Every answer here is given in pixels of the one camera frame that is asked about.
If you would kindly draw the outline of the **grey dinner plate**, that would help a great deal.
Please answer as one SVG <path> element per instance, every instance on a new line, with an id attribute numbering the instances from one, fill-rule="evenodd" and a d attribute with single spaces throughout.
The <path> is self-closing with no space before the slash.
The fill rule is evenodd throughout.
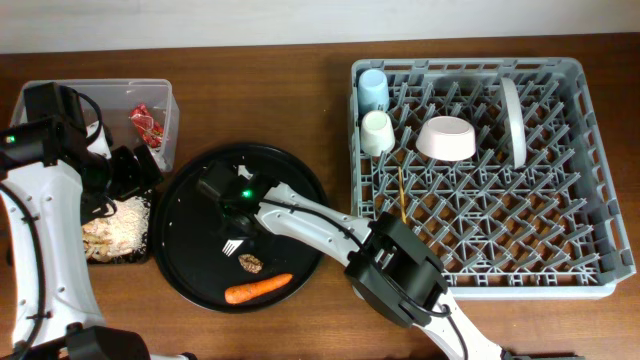
<path id="1" fill-rule="evenodd" d="M 514 167 L 521 168 L 526 163 L 526 135 L 519 94 L 513 80 L 507 77 L 500 79 L 500 95 L 506 108 L 506 127 L 511 137 Z"/>

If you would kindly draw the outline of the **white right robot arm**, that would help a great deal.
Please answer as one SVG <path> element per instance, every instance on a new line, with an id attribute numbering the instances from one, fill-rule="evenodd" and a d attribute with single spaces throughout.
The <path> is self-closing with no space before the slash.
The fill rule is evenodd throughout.
<path id="1" fill-rule="evenodd" d="M 443 263 L 395 216 L 346 215 L 262 174 L 224 172 L 201 179 L 199 186 L 237 230 L 286 236 L 344 265 L 346 278 L 369 306 L 401 327 L 420 329 L 448 358 L 508 358 L 460 309 Z"/>

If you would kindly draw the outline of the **pink plastic bowl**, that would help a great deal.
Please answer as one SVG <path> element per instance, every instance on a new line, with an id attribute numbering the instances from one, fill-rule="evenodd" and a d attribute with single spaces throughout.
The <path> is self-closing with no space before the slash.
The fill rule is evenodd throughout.
<path id="1" fill-rule="evenodd" d="M 474 127 L 461 118 L 438 116 L 427 120 L 416 140 L 417 150 L 441 161 L 462 161 L 476 153 Z"/>

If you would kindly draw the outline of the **light blue plastic cup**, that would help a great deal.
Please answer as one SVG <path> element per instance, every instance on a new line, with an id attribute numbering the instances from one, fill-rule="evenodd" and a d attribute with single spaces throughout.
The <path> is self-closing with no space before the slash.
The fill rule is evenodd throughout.
<path id="1" fill-rule="evenodd" d="M 362 116 L 374 110 L 388 110 L 389 88 L 383 71 L 368 69 L 360 75 L 357 84 L 357 100 L 359 114 Z"/>

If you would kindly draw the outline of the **wooden chopstick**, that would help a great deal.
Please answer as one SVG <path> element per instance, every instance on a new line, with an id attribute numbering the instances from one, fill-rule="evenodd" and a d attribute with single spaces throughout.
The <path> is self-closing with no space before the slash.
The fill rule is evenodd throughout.
<path id="1" fill-rule="evenodd" d="M 398 172 L 398 187 L 399 187 L 399 203 L 401 206 L 401 219 L 404 224 L 407 224 L 407 214 L 406 214 L 406 199 L 405 199 L 405 191 L 404 191 L 404 176 L 402 167 L 397 167 Z"/>

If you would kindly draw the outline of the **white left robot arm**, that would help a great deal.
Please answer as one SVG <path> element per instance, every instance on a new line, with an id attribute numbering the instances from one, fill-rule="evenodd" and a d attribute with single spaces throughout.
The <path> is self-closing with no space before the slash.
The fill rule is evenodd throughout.
<path id="1" fill-rule="evenodd" d="M 1 197 L 17 282 L 14 359 L 148 359 L 140 335 L 106 326 L 89 279 L 81 226 L 101 201 L 154 186 L 149 149 L 92 151 L 83 123 L 49 117 L 1 133 Z"/>

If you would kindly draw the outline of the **red snack wrapper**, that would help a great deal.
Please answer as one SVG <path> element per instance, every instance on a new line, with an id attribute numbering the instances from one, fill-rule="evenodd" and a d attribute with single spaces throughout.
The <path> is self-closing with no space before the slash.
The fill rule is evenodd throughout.
<path id="1" fill-rule="evenodd" d="M 131 122 L 143 142 L 151 149 L 161 147 L 164 137 L 164 126 L 157 122 L 145 104 L 139 104 L 130 113 Z"/>

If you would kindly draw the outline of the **small white cup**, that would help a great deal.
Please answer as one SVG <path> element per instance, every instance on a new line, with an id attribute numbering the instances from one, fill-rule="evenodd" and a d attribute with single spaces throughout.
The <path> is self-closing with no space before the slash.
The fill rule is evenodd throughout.
<path id="1" fill-rule="evenodd" d="M 379 157 L 393 149 L 395 136 L 391 119 L 386 112 L 373 110 L 363 117 L 360 143 L 362 151 L 372 157 Z"/>

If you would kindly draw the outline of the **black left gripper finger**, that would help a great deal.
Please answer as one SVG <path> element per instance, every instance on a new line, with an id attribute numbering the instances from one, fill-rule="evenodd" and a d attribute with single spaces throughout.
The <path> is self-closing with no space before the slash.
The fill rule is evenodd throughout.
<path id="1" fill-rule="evenodd" d="M 140 164 L 133 151 L 120 146 L 111 153 L 109 160 L 112 177 L 108 194 L 114 200 L 127 200 L 140 190 Z"/>
<path id="2" fill-rule="evenodd" d="M 146 145 L 140 145 L 133 152 L 140 166 L 141 185 L 145 188 L 153 188 L 161 184 L 164 177 L 149 148 Z"/>

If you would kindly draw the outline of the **white plastic fork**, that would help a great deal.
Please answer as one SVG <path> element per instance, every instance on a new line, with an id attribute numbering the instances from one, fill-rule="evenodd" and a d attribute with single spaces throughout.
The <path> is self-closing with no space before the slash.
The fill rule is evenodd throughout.
<path id="1" fill-rule="evenodd" d="M 229 239 L 226 241 L 222 248 L 222 253 L 229 257 L 231 256 L 242 244 L 244 241 L 242 239 Z"/>

